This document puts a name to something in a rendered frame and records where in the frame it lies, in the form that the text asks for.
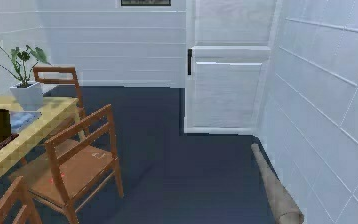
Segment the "brown baseball bat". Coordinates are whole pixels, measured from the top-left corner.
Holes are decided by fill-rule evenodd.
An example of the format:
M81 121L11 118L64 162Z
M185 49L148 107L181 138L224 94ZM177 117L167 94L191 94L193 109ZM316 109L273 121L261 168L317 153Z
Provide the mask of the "brown baseball bat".
M275 224L303 224L304 214L271 170L260 152L259 145L252 144L251 149L260 170Z

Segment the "dark framed wall picture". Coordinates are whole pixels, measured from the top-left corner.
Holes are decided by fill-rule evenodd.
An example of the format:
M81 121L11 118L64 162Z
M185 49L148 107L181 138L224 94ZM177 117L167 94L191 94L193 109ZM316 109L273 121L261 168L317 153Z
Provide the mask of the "dark framed wall picture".
M171 6L171 0L120 0L121 6Z

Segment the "white room door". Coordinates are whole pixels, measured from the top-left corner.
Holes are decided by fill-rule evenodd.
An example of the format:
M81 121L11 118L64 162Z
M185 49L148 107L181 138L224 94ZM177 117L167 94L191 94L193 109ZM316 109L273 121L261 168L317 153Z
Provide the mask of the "white room door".
M186 134L257 128L279 0L186 0Z

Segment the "brown wooden chair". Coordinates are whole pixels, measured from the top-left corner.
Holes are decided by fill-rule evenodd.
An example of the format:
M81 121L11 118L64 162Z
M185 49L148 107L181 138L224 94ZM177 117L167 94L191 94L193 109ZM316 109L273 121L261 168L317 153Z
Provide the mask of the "brown wooden chair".
M124 196L112 106L107 104L45 141L46 152L14 171L38 202L79 224L77 213L110 180Z
M23 176L16 177L0 199L0 224L10 215L11 224L43 224Z
M75 89L75 94L78 99L77 106L76 106L76 113L64 119L55 129L53 129L50 132L49 137L53 137L63 129L73 125L77 117L79 117L80 119L86 117L86 112L85 112L83 98L82 98L82 91L80 88L76 68L74 66L35 66L33 68L33 73L34 73L35 81L42 84L72 85ZM67 74L68 77L67 78L46 77L45 75L40 76L41 73Z

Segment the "pale blue cloth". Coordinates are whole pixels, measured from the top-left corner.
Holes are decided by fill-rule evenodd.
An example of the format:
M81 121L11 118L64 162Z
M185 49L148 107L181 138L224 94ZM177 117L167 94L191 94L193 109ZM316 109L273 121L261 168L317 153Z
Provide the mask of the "pale blue cloth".
M19 112L10 112L10 124L11 131L13 133L19 133L21 130L25 129L27 126L32 124L41 116L40 112L37 111L19 111Z

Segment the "yellow wooden table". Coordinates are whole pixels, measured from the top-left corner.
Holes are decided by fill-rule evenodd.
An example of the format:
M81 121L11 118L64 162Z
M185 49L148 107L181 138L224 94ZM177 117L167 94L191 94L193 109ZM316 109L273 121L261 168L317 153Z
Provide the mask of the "yellow wooden table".
M0 150L0 178L66 118L73 115L79 121L77 104L77 98L44 97L41 116Z

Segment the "green house plant white pot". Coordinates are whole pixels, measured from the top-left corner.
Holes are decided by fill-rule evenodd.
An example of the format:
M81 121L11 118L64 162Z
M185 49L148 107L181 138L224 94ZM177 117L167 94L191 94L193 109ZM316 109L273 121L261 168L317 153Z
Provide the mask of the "green house plant white pot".
M14 47L7 52L0 45L0 51L9 59L11 67L0 63L0 68L7 71L17 84L10 87L10 91L24 111L37 111L43 105L41 84L34 78L35 67L38 64L50 65L45 51L38 47Z

